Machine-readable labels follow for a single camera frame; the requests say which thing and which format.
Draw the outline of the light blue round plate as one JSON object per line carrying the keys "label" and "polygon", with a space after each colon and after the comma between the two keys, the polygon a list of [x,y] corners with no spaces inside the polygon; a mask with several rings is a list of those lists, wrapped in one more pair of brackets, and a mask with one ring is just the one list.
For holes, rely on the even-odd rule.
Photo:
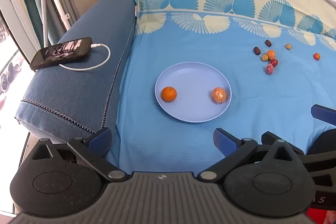
{"label": "light blue round plate", "polygon": [[[161,96],[167,87],[177,91],[177,97],[172,102],[164,101]],[[216,103],[213,99],[215,88],[226,92],[224,102]],[[228,109],[232,99],[232,89],[224,74],[199,62],[177,63],[165,69],[155,82],[154,94],[167,114],[188,123],[203,123],[218,118]]]}

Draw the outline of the small orange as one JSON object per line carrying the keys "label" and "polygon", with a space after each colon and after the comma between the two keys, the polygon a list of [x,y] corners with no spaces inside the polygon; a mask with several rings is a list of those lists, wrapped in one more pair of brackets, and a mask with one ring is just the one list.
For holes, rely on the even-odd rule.
{"label": "small orange", "polygon": [[317,60],[317,61],[321,58],[321,56],[320,56],[319,53],[315,53],[315,54],[313,55],[313,57],[314,57],[314,59]]}
{"label": "small orange", "polygon": [[269,50],[266,55],[268,56],[268,60],[272,60],[276,58],[276,52],[274,50]]}

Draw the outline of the red garment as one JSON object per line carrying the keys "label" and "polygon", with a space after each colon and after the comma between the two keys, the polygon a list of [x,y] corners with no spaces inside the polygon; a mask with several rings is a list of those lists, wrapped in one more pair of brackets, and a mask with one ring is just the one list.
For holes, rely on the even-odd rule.
{"label": "red garment", "polygon": [[317,224],[335,224],[336,222],[336,213],[331,210],[310,208],[306,215]]}

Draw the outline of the blue patterned sofa cloth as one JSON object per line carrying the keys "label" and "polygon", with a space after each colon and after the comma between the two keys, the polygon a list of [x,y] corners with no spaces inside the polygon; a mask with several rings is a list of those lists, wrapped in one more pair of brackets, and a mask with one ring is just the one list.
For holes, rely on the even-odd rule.
{"label": "blue patterned sofa cloth", "polygon": [[[310,109],[335,108],[335,0],[134,1],[137,32],[121,80],[113,164],[126,172],[197,173],[223,157],[213,144],[218,127],[255,140],[271,131],[303,151],[331,129]],[[272,75],[265,72],[270,60],[261,60],[269,50],[278,60]],[[183,62],[227,78],[232,99],[218,118],[183,122],[159,106],[158,76]]]}

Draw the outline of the bare orange mandarin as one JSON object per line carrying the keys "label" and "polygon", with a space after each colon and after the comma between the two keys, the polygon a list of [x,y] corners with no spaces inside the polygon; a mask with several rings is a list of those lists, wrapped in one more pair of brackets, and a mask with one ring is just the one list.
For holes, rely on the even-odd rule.
{"label": "bare orange mandarin", "polygon": [[177,91],[171,86],[167,86],[161,91],[161,98],[165,102],[173,102],[177,98]]}

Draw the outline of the dark red jujube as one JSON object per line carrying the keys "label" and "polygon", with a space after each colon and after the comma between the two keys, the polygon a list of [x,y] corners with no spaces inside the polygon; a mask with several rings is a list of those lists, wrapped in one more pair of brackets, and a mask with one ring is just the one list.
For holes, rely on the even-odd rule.
{"label": "dark red jujube", "polygon": [[258,47],[254,47],[253,48],[253,52],[256,54],[256,55],[260,55],[261,51]]}
{"label": "dark red jujube", "polygon": [[265,45],[266,45],[267,47],[271,47],[271,46],[272,46],[272,43],[270,42],[270,40],[266,40],[266,41],[265,41]]}

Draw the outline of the shiny red small tomato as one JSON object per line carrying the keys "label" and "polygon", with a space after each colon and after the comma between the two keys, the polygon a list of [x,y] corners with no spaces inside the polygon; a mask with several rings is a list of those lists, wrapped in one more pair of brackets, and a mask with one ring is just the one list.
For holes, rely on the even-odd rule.
{"label": "shiny red small tomato", "polygon": [[278,65],[278,60],[277,59],[271,59],[270,64],[272,64],[273,67],[276,67]]}

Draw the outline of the pink red fruit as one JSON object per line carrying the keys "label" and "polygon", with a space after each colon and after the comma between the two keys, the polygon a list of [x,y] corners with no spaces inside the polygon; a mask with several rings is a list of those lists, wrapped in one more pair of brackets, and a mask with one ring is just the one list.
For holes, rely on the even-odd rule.
{"label": "pink red fruit", "polygon": [[274,73],[274,66],[272,64],[268,64],[265,68],[265,72],[267,75],[272,75]]}

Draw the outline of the black smartphone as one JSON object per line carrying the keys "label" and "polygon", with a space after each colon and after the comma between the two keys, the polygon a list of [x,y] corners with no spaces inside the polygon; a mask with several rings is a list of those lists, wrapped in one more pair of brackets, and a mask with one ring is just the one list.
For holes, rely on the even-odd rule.
{"label": "black smartphone", "polygon": [[91,38],[81,38],[42,48],[34,55],[30,68],[35,71],[83,59],[90,52],[91,45]]}

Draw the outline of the plastic wrapped orange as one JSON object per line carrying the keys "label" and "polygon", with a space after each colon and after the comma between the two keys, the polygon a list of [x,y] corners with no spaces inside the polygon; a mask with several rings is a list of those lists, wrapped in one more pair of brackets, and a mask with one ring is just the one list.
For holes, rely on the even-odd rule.
{"label": "plastic wrapped orange", "polygon": [[212,98],[215,103],[224,103],[227,99],[227,93],[224,88],[216,87],[212,91]]}

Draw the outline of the yellow green small fruit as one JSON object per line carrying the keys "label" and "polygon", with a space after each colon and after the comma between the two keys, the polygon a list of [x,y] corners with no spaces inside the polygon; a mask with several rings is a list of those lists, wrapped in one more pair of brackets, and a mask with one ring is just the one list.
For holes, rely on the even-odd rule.
{"label": "yellow green small fruit", "polygon": [[262,55],[261,60],[264,62],[268,61],[269,60],[268,55]]}

